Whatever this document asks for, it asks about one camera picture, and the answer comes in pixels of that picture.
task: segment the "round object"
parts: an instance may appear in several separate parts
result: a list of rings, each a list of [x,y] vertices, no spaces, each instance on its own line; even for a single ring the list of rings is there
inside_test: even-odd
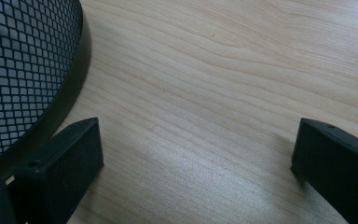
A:
[[[0,0],[1,178],[53,135],[89,64],[78,0]]]

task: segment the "mesh grille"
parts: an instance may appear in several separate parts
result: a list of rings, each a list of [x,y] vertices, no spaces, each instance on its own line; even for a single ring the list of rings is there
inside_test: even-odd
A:
[[[44,113],[75,57],[77,0],[0,1],[0,155]]]

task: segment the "wooden table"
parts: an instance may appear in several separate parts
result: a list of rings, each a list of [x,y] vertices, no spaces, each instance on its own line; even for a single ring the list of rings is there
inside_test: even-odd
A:
[[[105,166],[70,223],[345,223],[289,168],[302,117],[358,136],[358,1],[82,4],[62,127],[98,117]]]

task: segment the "black plastic edge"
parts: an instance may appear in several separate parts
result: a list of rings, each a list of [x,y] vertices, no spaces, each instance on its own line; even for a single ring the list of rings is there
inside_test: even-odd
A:
[[[43,115],[30,130],[0,156],[1,179],[11,176],[13,166],[27,158],[35,149],[48,141],[59,128],[82,89],[89,71],[90,58],[90,29],[86,15],[83,12],[82,35],[71,68]]]
[[[358,138],[312,119],[300,121],[291,169],[349,223],[358,223]]]

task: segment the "light wood surface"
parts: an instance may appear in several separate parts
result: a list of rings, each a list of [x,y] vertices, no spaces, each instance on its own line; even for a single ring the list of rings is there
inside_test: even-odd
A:
[[[345,223],[289,168],[301,117],[358,136],[358,1],[81,2],[62,127],[98,117],[105,166],[69,223]]]

